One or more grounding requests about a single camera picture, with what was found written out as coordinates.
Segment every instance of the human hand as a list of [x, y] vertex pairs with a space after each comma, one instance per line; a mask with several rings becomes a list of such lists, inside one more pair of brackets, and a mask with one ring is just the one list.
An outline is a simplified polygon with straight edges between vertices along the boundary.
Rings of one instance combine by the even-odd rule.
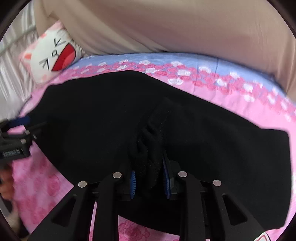
[[13, 177], [12, 177], [12, 167], [7, 166], [7, 168], [0, 170], [0, 193], [1, 196], [6, 200], [12, 200], [14, 195], [13, 187]]

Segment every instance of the cartoon mouth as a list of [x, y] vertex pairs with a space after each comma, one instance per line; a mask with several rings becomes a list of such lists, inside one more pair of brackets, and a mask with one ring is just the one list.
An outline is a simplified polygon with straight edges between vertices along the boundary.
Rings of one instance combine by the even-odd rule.
[[76, 51], [74, 47], [68, 43], [56, 60], [52, 71], [59, 71], [68, 67], [75, 59]]

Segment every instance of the metal pin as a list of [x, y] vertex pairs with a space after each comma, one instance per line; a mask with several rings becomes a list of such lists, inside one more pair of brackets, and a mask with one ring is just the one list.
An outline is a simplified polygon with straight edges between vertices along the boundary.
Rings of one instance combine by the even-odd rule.
[[180, 172], [178, 173], [178, 175], [179, 175], [179, 177], [187, 177], [187, 172], [185, 172], [185, 171], [180, 171]]
[[220, 187], [222, 182], [220, 180], [214, 180], [213, 181], [213, 184], [216, 186], [216, 187]]
[[84, 188], [84, 187], [86, 187], [86, 185], [87, 185], [87, 182], [86, 181], [81, 181], [80, 183], [78, 183], [78, 186], [80, 188]]
[[24, 145], [27, 143], [26, 139], [21, 139], [20, 142]]
[[122, 174], [120, 172], [115, 172], [112, 175], [114, 178], [120, 178], [122, 176]]

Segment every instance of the pink and white pillow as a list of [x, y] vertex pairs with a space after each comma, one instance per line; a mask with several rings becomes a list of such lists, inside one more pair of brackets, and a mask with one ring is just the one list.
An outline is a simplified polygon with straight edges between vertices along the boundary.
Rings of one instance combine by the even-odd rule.
[[42, 85], [81, 57], [81, 47], [73, 41], [63, 24], [57, 21], [20, 54], [20, 61], [35, 83]]

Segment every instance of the black fabric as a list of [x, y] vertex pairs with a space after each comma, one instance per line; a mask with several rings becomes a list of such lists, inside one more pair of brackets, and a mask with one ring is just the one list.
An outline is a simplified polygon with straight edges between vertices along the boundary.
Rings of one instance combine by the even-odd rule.
[[[154, 175], [148, 182], [142, 178], [143, 187], [151, 189], [164, 147], [169, 159], [196, 178], [221, 180], [264, 229], [284, 225], [291, 194], [286, 132], [260, 129], [134, 71], [49, 86], [29, 116], [31, 125], [48, 121], [36, 142], [73, 184], [100, 181], [122, 162], [131, 161], [137, 164], [138, 177], [141, 172]], [[119, 212], [140, 224], [177, 233], [178, 210], [143, 202], [120, 207]], [[151, 213], [158, 216], [145, 216]], [[159, 226], [153, 226], [152, 218]]]

